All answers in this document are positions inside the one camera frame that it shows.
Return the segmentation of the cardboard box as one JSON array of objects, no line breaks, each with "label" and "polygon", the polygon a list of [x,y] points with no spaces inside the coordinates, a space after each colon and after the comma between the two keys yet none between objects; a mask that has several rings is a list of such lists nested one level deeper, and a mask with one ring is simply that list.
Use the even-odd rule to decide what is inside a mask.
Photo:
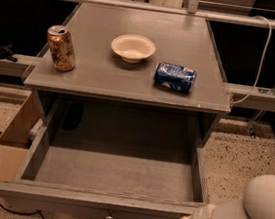
[{"label": "cardboard box", "polygon": [[39,119],[34,95],[30,95],[0,136],[0,181],[11,182],[15,178],[30,147],[29,133]]}]

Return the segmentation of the grey drawer cabinet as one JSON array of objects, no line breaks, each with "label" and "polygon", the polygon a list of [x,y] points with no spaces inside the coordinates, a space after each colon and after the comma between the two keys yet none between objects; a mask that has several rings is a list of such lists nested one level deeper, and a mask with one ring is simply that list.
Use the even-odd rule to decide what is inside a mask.
[{"label": "grey drawer cabinet", "polygon": [[[121,99],[123,101],[199,111],[204,116],[202,139],[210,135],[209,115],[230,112],[220,67],[203,17],[138,10],[106,4],[81,4],[68,22],[76,67],[67,73],[53,69],[45,54],[24,84],[32,89]],[[135,33],[148,37],[155,53],[139,64],[114,55],[111,42]],[[160,62],[179,64],[197,72],[190,93],[177,93],[154,85]]]}]

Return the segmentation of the grey top drawer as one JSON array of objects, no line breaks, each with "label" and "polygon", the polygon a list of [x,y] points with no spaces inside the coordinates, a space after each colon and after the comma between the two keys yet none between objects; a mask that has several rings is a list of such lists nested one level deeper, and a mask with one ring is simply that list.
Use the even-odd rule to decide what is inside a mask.
[{"label": "grey top drawer", "polygon": [[208,201],[189,113],[59,98],[0,195],[11,205],[107,219],[178,219]]}]

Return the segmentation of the white bowl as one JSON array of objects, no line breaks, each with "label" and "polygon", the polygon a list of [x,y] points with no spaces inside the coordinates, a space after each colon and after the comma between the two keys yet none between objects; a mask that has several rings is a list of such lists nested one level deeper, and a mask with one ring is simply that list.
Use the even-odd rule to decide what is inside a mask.
[{"label": "white bowl", "polygon": [[152,56],[156,46],[147,37],[135,34],[125,34],[113,39],[112,50],[127,63],[139,63]]}]

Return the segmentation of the gold soda can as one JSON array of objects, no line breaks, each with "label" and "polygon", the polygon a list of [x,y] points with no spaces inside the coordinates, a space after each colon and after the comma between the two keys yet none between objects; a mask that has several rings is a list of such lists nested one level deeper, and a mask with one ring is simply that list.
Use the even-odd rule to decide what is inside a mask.
[{"label": "gold soda can", "polygon": [[75,55],[71,33],[65,26],[51,26],[47,30],[47,40],[54,68],[68,72],[75,67]]}]

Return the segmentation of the crushed blue soda can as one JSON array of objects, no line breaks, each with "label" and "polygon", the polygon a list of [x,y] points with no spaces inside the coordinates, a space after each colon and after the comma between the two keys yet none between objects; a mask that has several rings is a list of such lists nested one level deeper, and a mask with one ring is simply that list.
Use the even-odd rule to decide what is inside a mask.
[{"label": "crushed blue soda can", "polygon": [[162,87],[186,94],[192,90],[196,75],[194,69],[161,62],[156,66],[154,81]]}]

